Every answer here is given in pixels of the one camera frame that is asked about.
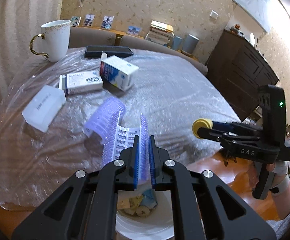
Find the cabinet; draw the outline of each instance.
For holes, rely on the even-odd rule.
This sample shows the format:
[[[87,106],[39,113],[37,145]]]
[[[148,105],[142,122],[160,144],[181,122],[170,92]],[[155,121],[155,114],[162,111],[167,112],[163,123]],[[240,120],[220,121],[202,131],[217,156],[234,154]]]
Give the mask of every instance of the cabinet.
[[[257,88],[279,81],[263,56],[244,37],[228,30],[223,31],[206,66],[207,78],[242,121],[259,105]]]

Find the photo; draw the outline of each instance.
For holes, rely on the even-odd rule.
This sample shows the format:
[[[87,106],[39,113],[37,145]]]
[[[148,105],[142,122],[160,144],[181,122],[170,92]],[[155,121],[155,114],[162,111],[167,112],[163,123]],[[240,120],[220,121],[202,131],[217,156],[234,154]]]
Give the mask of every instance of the photo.
[[[95,14],[86,14],[84,26],[92,26]]]
[[[112,28],[112,23],[114,20],[114,16],[105,16],[101,25],[101,28],[109,30]]]
[[[77,27],[81,21],[81,17],[72,16],[70,19],[70,26]]]
[[[129,26],[128,27],[127,34],[138,36],[140,34],[140,31],[141,31],[141,28],[140,27],[137,27],[137,26]]]

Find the metal bolt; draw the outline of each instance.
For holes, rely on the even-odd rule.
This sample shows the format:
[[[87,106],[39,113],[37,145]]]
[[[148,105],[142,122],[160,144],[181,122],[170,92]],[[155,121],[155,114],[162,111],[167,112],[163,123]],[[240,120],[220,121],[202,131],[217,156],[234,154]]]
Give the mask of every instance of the metal bolt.
[[[204,175],[206,178],[211,178],[214,174],[213,174],[212,171],[207,170],[207,171],[204,171],[204,172],[203,172],[203,175]]]
[[[83,178],[85,177],[86,172],[85,171],[76,171],[75,176],[78,178]]]
[[[165,161],[165,165],[168,167],[172,167],[175,165],[175,162],[173,160],[167,160]]]
[[[124,161],[123,160],[116,160],[114,161],[114,165],[117,167],[123,166],[124,165]]]

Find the light switch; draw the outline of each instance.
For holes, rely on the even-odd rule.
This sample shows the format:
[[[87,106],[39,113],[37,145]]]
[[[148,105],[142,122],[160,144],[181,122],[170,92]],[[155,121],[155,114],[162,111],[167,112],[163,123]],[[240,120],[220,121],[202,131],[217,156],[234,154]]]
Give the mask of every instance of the light switch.
[[[217,20],[217,18],[218,18],[218,13],[215,12],[215,11],[211,11],[211,13],[210,13],[209,16],[212,17],[213,19]]]

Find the sofa cushion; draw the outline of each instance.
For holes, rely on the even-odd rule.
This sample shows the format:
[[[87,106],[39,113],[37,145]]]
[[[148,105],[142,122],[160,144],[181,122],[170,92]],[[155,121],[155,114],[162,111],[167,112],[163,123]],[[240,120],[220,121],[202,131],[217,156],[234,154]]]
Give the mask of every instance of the sofa cushion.
[[[81,48],[87,45],[115,45],[116,34],[86,27],[71,27],[69,48]]]
[[[192,63],[194,67],[197,68],[204,76],[206,76],[208,73],[208,68],[202,63],[198,62],[197,60],[187,57],[183,53],[169,49],[167,47],[164,47],[162,45],[156,44],[148,40],[140,39],[140,38],[133,37],[130,35],[124,35],[121,39],[120,46],[127,46],[131,49],[144,49],[144,50],[150,50],[150,51],[179,56],[183,59],[186,59],[190,63]]]

